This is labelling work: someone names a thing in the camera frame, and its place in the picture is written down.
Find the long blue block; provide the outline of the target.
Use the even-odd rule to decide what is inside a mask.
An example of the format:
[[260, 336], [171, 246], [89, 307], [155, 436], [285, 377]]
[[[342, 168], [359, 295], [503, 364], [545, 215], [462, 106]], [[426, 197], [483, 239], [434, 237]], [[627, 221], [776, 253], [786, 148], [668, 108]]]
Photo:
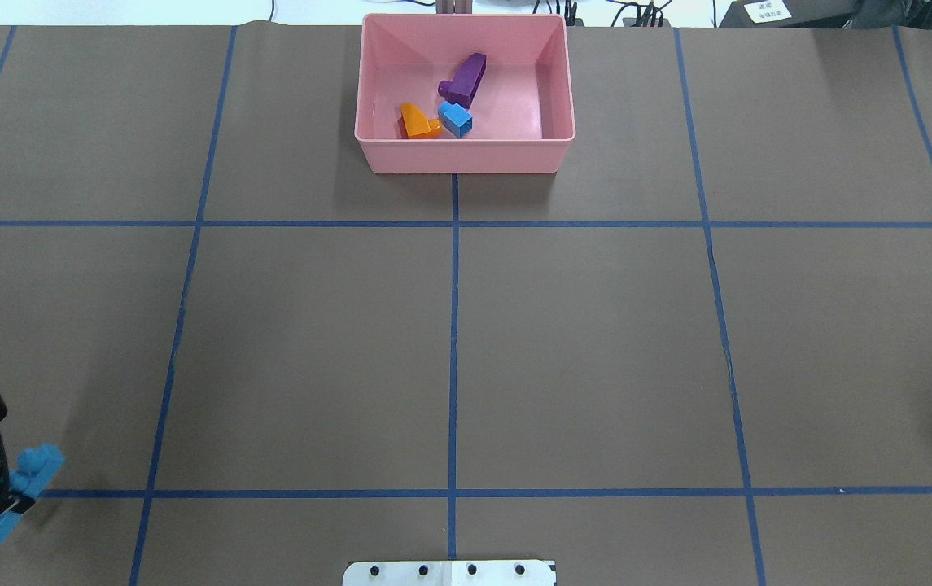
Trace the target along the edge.
[[[9, 471], [8, 487], [0, 487], [0, 504], [8, 493], [25, 493], [35, 500], [52, 482], [64, 464], [59, 446], [44, 443], [38, 448], [27, 448], [18, 456], [18, 467]], [[0, 543], [15, 530], [23, 515], [0, 517]]]

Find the orange block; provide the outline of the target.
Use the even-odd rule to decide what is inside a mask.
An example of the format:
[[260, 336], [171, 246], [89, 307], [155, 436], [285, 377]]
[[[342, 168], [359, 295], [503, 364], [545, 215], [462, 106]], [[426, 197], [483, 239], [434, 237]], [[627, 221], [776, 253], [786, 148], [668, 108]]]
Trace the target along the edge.
[[440, 138], [443, 134], [442, 120], [430, 118], [414, 103], [400, 104], [400, 125], [404, 138]]

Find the small blue block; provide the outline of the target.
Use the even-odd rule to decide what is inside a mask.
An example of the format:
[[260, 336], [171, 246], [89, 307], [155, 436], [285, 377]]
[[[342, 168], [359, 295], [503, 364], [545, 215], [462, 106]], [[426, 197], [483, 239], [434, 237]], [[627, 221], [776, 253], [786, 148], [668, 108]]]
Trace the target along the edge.
[[463, 138], [473, 129], [474, 118], [461, 104], [444, 101], [437, 107], [437, 115], [443, 129], [454, 138]]

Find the purple block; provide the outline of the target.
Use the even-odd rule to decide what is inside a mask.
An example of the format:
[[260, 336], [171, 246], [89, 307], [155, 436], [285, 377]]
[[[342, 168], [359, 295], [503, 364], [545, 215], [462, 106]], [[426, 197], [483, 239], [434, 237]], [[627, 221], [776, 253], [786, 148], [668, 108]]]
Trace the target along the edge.
[[444, 79], [437, 85], [437, 95], [447, 103], [461, 104], [466, 110], [470, 110], [487, 71], [487, 59], [487, 55], [479, 52], [466, 56], [453, 77]]

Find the pink plastic box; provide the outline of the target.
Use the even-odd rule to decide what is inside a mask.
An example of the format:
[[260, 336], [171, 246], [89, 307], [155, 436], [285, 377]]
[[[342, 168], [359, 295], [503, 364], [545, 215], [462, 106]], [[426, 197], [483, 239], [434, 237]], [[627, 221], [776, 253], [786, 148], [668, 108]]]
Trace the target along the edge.
[[562, 16], [365, 16], [354, 136], [373, 172], [551, 174], [575, 133]]

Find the usb hub near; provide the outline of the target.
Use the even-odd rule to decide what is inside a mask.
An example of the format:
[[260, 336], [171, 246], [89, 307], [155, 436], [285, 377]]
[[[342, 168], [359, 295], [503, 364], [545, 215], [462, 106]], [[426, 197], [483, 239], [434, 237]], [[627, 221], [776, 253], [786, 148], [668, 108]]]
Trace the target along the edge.
[[621, 24], [626, 28], [664, 28], [669, 26], [664, 10], [673, 1], [621, 2], [615, 12], [611, 26]]

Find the black label printer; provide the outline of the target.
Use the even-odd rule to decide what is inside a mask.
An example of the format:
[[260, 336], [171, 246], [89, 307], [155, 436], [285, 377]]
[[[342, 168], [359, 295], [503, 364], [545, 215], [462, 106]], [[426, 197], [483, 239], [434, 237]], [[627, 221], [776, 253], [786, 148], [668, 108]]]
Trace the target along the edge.
[[860, 1], [734, 1], [720, 28], [842, 28]]

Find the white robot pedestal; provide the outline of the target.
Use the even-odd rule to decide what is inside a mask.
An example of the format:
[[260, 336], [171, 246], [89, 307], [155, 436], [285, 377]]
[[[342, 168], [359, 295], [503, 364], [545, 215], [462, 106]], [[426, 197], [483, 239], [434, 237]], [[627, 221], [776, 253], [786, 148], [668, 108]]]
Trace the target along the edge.
[[554, 561], [537, 559], [354, 562], [343, 585], [558, 585]]

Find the aluminium frame post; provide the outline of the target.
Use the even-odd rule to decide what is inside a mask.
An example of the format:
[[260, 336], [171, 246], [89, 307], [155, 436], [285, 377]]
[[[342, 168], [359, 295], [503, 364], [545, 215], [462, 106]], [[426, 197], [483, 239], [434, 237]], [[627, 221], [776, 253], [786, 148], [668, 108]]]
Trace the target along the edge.
[[436, 0], [436, 14], [469, 15], [473, 12], [472, 0]]

